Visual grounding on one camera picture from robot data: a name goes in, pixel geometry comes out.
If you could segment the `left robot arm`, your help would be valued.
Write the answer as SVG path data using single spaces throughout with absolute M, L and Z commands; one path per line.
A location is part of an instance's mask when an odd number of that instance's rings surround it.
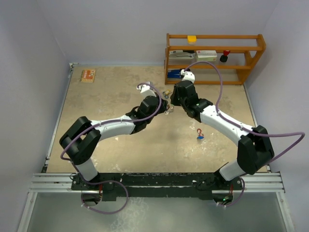
M 99 185 L 99 172 L 91 156 L 100 141 L 118 135 L 138 133 L 145 129 L 157 114 L 164 113 L 168 108 L 167 100 L 159 96 L 147 96 L 139 106 L 118 118 L 103 121 L 89 120 L 85 116 L 78 118 L 62 135 L 59 143 L 82 175 L 83 185 L 88 189 L 95 189 Z

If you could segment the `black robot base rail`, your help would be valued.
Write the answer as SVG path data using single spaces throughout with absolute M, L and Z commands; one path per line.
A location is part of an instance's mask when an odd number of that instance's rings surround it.
M 82 194 L 94 191 L 102 201 L 118 197 L 198 198 L 231 202 L 233 191 L 242 190 L 239 177 L 225 181 L 218 173 L 100 173 L 92 184 L 78 174 L 70 176 L 71 188 Z

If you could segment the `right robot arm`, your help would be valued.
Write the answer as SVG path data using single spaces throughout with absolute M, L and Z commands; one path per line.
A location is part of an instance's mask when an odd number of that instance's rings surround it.
M 181 106 L 190 118 L 211 126 L 238 148 L 237 158 L 217 171 L 215 185 L 226 189 L 232 179 L 243 174 L 255 174 L 274 158 L 274 151 L 268 133 L 263 126 L 252 127 L 220 112 L 207 99 L 198 97 L 191 81 L 180 81 L 174 85 L 171 104 Z

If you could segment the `red S carabiner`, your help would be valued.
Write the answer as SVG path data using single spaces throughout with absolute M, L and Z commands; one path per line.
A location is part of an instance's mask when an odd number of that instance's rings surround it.
M 197 129 L 198 137 L 203 137 L 203 132 L 201 129 Z

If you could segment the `silver key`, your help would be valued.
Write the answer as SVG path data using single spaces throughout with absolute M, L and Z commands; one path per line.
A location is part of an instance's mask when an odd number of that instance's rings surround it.
M 168 110 L 166 110 L 165 112 L 164 112 L 164 114 L 165 115 L 169 115 L 169 114 L 171 114 L 171 113 L 173 113 L 173 109 L 172 108 L 170 108 L 170 109 L 168 109 Z

